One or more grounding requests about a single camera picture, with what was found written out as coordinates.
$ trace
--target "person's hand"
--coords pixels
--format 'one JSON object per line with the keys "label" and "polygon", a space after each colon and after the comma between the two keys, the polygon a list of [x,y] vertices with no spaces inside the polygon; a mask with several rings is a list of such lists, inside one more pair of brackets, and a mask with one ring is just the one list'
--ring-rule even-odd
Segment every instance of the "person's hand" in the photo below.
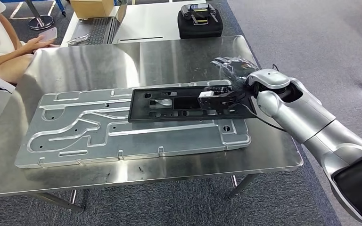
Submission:
{"label": "person's hand", "polygon": [[27,44],[23,45],[20,49],[25,53],[32,53],[34,50],[39,48],[47,47],[48,45],[52,44],[55,40],[44,41],[41,42],[43,36],[38,36],[37,38],[30,39]]}

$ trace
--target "laptop keyboard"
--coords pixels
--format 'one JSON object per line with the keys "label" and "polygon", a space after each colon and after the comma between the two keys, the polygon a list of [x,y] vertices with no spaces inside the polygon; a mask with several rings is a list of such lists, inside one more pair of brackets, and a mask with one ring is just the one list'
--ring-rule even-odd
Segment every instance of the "laptop keyboard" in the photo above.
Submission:
{"label": "laptop keyboard", "polygon": [[105,31],[108,17],[94,18],[92,22],[91,37],[87,45],[102,45],[105,39]]}

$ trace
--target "person's arm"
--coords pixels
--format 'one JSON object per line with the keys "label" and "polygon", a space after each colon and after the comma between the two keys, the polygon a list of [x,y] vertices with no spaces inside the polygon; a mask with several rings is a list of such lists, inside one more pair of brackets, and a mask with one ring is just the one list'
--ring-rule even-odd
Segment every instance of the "person's arm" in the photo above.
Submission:
{"label": "person's arm", "polygon": [[0,56],[0,65],[8,60],[14,59],[18,56],[22,56],[24,54],[31,53],[33,50],[46,47],[53,43],[54,40],[46,41],[46,42],[40,42],[43,39],[43,36],[39,36],[38,38],[31,39],[27,42],[27,44],[21,46],[19,49],[9,53]]}
{"label": "person's arm", "polygon": [[22,45],[20,43],[20,40],[16,34],[15,29],[13,28],[12,24],[4,17],[2,14],[0,14],[0,22],[2,23],[3,27],[5,28],[6,32],[8,33],[10,40],[12,40],[13,46],[15,49],[19,49]]}

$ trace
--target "metal stand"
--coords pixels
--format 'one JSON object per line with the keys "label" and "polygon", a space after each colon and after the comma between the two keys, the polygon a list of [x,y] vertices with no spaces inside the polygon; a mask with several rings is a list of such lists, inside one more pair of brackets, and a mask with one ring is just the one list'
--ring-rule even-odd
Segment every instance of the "metal stand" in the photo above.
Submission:
{"label": "metal stand", "polygon": [[243,189],[245,189],[245,187],[252,182],[255,177],[257,177],[258,174],[249,174],[247,175],[239,184],[237,182],[237,179],[235,178],[235,176],[231,176],[231,181],[232,181],[232,187],[234,188],[234,190],[228,195],[229,199],[232,199],[235,195],[237,195],[240,191],[242,191]]}
{"label": "metal stand", "polygon": [[49,193],[32,194],[31,196],[44,200],[46,202],[61,206],[70,211],[74,211],[76,213],[82,213],[84,211],[84,208],[74,204],[76,194],[77,194],[77,190],[73,190],[71,192],[70,202],[67,202],[67,201],[65,201],[61,198],[58,198]]}
{"label": "metal stand", "polygon": [[31,30],[43,30],[53,25],[53,17],[48,15],[40,16],[31,0],[25,0],[25,2],[35,17],[28,22],[28,26]]}

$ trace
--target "machined aluminum plate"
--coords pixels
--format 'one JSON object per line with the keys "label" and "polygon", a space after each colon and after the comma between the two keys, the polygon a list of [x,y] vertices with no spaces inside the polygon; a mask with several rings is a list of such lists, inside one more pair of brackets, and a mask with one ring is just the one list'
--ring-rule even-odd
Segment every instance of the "machined aluminum plate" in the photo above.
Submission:
{"label": "machined aluminum plate", "polygon": [[[157,87],[227,85],[228,80]],[[233,150],[250,143],[243,119],[128,122],[132,89],[45,94],[17,154],[20,168]]]}

